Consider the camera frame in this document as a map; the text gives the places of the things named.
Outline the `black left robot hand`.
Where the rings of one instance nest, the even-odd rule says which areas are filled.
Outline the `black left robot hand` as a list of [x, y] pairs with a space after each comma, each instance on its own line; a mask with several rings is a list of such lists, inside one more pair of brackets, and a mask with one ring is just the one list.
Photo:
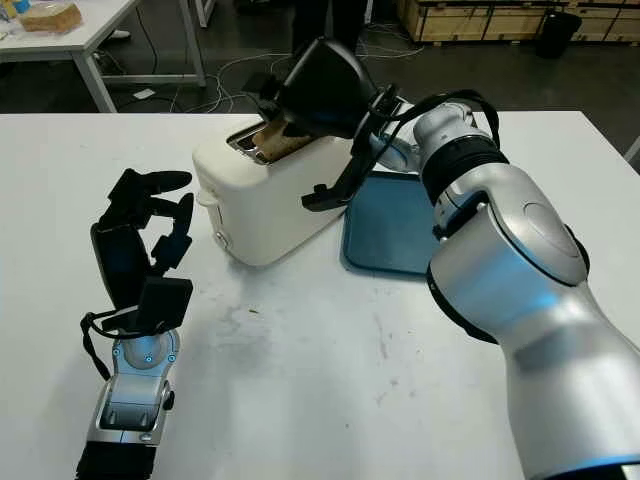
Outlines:
[[[124, 170], [108, 194], [109, 206], [90, 228], [92, 246], [103, 283], [113, 305], [135, 305], [148, 277], [161, 277], [175, 269], [189, 249], [194, 195], [177, 202], [160, 197], [179, 190], [192, 180], [186, 171], [146, 174]], [[172, 220], [172, 230], [147, 251], [140, 231], [153, 216]]]

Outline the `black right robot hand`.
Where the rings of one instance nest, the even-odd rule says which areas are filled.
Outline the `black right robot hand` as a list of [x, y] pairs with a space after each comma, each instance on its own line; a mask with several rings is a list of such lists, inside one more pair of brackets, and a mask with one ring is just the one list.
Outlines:
[[267, 122], [282, 120], [286, 137], [352, 139], [377, 88], [355, 54], [329, 38], [313, 40], [287, 75], [255, 72], [242, 91]]

